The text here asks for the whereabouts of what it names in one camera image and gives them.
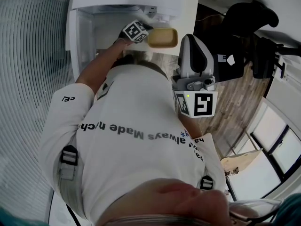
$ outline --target backpack strap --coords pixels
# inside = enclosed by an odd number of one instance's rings
[[[76,148],[76,134],[63,148],[55,165],[57,165],[57,170],[54,170],[57,193],[77,215],[87,219],[81,195],[84,164]]]

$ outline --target wire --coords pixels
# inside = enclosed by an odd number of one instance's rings
[[[210,15],[210,16],[208,16],[208,17],[205,17],[205,18],[203,18],[203,19],[200,19],[200,20],[196,20],[196,22],[199,22],[199,21],[203,21],[203,20],[205,20],[205,19],[207,19],[207,18],[209,18],[209,17],[213,17],[213,16],[218,16],[218,15],[222,15],[222,14],[224,14],[224,13],[220,13],[220,14],[214,14],[214,15]]]

